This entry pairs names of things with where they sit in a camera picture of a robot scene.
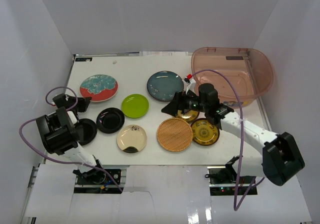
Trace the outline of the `red and teal plate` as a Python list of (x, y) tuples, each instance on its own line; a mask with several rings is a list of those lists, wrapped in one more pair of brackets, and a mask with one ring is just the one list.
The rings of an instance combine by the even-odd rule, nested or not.
[(106, 74), (95, 74), (86, 78), (79, 87), (83, 98), (92, 102), (103, 102), (116, 95), (119, 88), (117, 80)]

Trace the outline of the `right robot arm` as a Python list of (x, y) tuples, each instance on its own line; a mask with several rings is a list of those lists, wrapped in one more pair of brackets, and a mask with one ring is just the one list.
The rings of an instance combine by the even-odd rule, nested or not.
[(283, 186), (305, 167), (295, 138), (288, 132), (278, 134), (244, 120), (232, 108), (224, 105), (210, 83), (201, 84), (198, 94), (178, 91), (161, 112), (175, 116), (178, 111), (198, 111), (220, 130), (242, 138), (261, 154), (255, 163), (256, 177), (265, 177), (277, 186)]

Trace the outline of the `blue floral ceramic plate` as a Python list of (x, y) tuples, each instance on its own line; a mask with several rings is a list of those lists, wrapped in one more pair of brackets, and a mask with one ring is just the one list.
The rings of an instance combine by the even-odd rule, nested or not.
[(158, 71), (149, 77), (146, 87), (154, 99), (160, 102), (171, 102), (176, 92), (184, 90), (184, 82), (175, 72)]

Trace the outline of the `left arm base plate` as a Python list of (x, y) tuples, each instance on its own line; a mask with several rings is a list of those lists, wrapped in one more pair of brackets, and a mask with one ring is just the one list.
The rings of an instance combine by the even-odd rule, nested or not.
[(76, 178), (74, 193), (75, 194), (121, 194), (123, 187), (121, 186), (121, 169), (106, 169), (114, 181), (120, 186), (120, 189), (104, 172), (97, 175), (84, 178), (78, 176)]

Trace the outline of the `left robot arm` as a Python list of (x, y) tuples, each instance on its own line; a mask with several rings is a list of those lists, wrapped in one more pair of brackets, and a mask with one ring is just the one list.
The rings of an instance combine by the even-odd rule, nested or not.
[(87, 110), (91, 99), (59, 94), (52, 99), (57, 110), (37, 118), (36, 125), (43, 146), (49, 154), (64, 156), (70, 162), (77, 162), (74, 174), (89, 183), (100, 184), (106, 178), (106, 171), (100, 161), (83, 148), (96, 137), (97, 125), (91, 119), (80, 119), (78, 115)]

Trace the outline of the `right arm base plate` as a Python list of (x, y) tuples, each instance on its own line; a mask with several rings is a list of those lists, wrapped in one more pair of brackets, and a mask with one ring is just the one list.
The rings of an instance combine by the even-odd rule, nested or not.
[[(209, 182), (211, 196), (233, 196), (236, 188), (236, 176), (223, 168), (209, 168), (204, 175)], [(238, 195), (242, 196), (249, 187), (252, 176), (241, 176), (239, 179)]]

